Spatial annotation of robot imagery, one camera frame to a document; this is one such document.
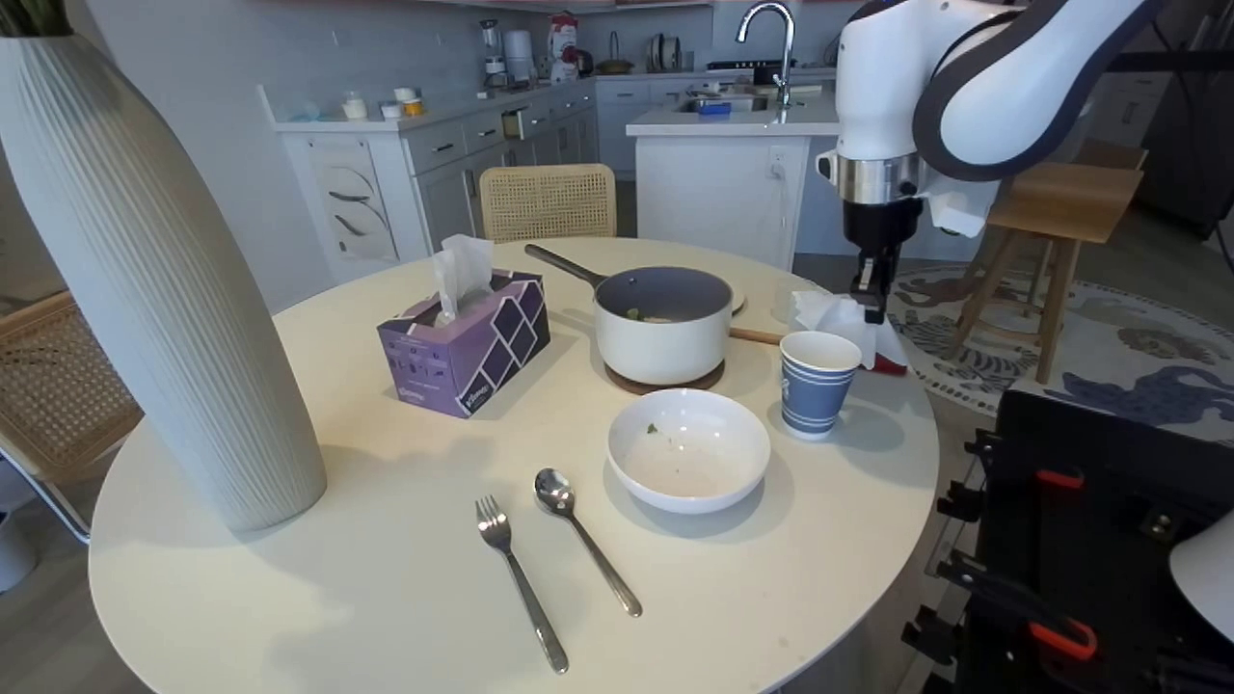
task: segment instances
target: drawer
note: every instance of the drawer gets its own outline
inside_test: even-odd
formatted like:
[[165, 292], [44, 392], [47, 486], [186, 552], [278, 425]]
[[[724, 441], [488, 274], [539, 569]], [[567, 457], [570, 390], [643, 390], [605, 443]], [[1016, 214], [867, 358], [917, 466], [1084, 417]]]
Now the drawer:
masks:
[[502, 112], [480, 112], [465, 121], [465, 135], [469, 135], [469, 155], [506, 143]]
[[436, 123], [409, 135], [412, 171], [426, 174], [433, 166], [454, 161], [469, 155], [465, 123]]

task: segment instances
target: chair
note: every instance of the chair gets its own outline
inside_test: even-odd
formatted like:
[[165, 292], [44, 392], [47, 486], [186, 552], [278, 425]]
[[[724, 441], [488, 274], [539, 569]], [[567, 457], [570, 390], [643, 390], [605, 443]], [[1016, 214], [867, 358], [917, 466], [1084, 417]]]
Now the chair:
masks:
[[616, 180], [602, 161], [494, 166], [480, 178], [480, 202], [494, 245], [616, 237]]
[[1038, 161], [1033, 171], [1020, 174], [1002, 184], [990, 218], [987, 218], [987, 245], [972, 257], [965, 278], [979, 278], [976, 292], [967, 296], [958, 347], [967, 345], [979, 311], [999, 291], [1020, 245], [1038, 239], [1044, 251], [1038, 257], [1025, 310], [1038, 311], [1038, 284], [1044, 291], [1044, 310], [1030, 347], [1041, 353], [1038, 382], [1048, 382], [1062, 311], [1068, 300], [1068, 284], [1075, 278], [1082, 246], [1109, 245], [1128, 218], [1133, 191], [1141, 184], [1141, 152], [1088, 143], [1075, 161]]
[[71, 292], [0, 317], [0, 459], [82, 545], [74, 490], [106, 475], [139, 417]]

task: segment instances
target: white table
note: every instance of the white table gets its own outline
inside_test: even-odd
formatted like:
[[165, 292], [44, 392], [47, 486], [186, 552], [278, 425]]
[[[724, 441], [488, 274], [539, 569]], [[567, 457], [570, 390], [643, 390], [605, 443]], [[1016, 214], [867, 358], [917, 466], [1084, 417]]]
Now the white table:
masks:
[[[567, 239], [593, 272], [708, 268], [746, 291], [746, 329], [805, 284], [772, 268], [642, 239]], [[395, 403], [377, 319], [433, 292], [398, 268], [278, 317], [327, 459], [296, 521], [236, 539], [142, 425], [120, 453], [91, 548], [91, 592], [132, 670], [163, 692], [764, 692], [830, 651], [911, 558], [934, 502], [936, 432], [913, 378], [859, 374], [830, 443], [776, 425], [781, 355], [733, 345], [715, 385], [772, 428], [764, 486], [717, 518], [664, 518], [605, 470], [609, 417], [633, 403], [591, 345], [591, 284], [520, 246], [502, 268], [547, 281], [552, 347], [475, 421]], [[643, 601], [627, 617], [576, 530], [533, 499], [558, 466], [580, 518]], [[533, 640], [510, 569], [475, 531], [497, 494], [570, 670]]]

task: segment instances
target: silver spoon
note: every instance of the silver spoon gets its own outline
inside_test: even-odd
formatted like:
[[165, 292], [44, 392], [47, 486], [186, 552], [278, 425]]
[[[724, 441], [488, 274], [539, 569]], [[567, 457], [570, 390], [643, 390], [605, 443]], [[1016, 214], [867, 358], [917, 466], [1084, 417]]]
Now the silver spoon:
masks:
[[616, 599], [627, 601], [627, 612], [643, 612], [642, 599], [627, 585], [627, 578], [616, 575], [616, 569], [605, 558], [605, 552], [587, 538], [587, 530], [576, 518], [576, 490], [565, 475], [555, 475], [552, 466], [546, 466], [535, 475], [535, 499], [555, 513], [567, 518], [576, 524], [576, 531], [584, 538], [591, 558], [602, 569], [605, 584], [616, 592]]

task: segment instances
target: tissue box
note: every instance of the tissue box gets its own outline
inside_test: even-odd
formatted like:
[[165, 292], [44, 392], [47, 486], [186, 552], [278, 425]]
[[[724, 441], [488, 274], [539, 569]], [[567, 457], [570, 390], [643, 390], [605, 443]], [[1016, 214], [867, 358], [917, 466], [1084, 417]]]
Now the tissue box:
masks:
[[395, 390], [409, 405], [475, 417], [547, 345], [546, 281], [502, 274], [454, 323], [433, 323], [440, 300], [377, 323]]

